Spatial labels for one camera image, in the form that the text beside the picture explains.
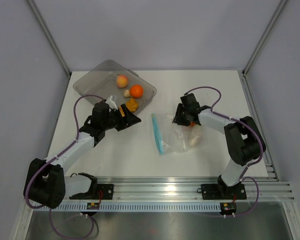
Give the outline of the beige fake garlic bulb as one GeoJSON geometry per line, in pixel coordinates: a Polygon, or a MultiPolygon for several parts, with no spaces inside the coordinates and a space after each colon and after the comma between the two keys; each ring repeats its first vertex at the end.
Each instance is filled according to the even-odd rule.
{"type": "Polygon", "coordinates": [[[131,97],[130,91],[129,91],[128,89],[125,89],[125,90],[123,91],[123,96],[124,96],[125,98],[131,97]]]}

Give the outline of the fake peach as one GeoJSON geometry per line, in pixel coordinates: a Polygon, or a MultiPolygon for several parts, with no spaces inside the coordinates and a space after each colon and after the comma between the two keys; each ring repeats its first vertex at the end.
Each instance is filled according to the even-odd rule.
{"type": "Polygon", "coordinates": [[[129,79],[125,75],[117,75],[116,86],[120,89],[125,88],[129,84],[129,79]]]}

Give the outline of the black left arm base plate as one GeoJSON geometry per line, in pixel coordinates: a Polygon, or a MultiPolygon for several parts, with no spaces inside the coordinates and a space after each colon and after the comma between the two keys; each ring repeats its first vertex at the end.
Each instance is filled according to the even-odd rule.
{"type": "Polygon", "coordinates": [[[77,193],[69,197],[70,200],[112,200],[114,194],[113,184],[97,184],[91,186],[87,192],[77,193]]]}

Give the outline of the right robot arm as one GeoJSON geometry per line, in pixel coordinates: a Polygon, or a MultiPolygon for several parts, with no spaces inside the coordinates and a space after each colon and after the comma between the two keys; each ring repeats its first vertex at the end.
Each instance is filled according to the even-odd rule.
{"type": "Polygon", "coordinates": [[[180,126],[204,126],[224,134],[230,161],[216,183],[200,186],[203,200],[245,200],[242,183],[248,168],[258,164],[266,150],[261,133],[250,116],[240,119],[215,112],[210,106],[201,106],[193,93],[180,98],[173,123],[180,126]]]}

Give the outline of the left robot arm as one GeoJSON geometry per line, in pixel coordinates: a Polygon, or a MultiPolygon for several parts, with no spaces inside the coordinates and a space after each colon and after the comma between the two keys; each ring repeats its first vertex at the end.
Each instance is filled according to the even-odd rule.
{"type": "Polygon", "coordinates": [[[141,121],[125,104],[117,107],[108,100],[96,103],[83,126],[77,129],[74,140],[64,150],[46,159],[31,161],[23,191],[27,205],[32,209],[43,206],[55,209],[65,197],[101,201],[107,196],[107,190],[113,188],[112,184],[99,187],[97,177],[84,172],[66,181],[65,173],[100,143],[106,131],[116,129],[119,132],[141,121]]]}

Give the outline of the orange fake orange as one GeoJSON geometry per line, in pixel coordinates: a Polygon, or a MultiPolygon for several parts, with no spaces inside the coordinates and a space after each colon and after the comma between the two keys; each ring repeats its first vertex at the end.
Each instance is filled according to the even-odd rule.
{"type": "Polygon", "coordinates": [[[141,98],[144,93],[144,89],[141,85],[135,84],[129,90],[130,96],[133,98],[141,98]]]}

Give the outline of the clear zip top bag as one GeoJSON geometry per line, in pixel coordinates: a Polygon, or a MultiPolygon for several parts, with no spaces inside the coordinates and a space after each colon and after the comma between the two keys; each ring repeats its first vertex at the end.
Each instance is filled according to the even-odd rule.
{"type": "Polygon", "coordinates": [[[192,126],[182,126],[172,123],[173,114],[151,114],[154,141],[160,155],[170,153],[185,153],[207,144],[205,129],[202,127],[201,142],[190,147],[188,144],[192,126]]]}

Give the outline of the fake fried chicken piece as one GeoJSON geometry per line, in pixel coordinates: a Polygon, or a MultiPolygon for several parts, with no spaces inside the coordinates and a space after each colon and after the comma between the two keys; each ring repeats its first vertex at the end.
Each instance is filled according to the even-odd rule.
{"type": "Polygon", "coordinates": [[[126,107],[128,108],[128,110],[132,113],[136,112],[137,109],[139,108],[139,104],[136,101],[135,98],[130,98],[126,103],[125,103],[126,107]]]}

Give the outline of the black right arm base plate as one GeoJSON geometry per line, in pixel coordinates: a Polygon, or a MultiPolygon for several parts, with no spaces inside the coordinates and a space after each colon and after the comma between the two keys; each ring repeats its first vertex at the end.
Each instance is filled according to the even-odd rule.
{"type": "Polygon", "coordinates": [[[203,200],[246,200],[245,186],[239,183],[235,186],[221,186],[217,183],[206,183],[200,186],[203,200]]]}

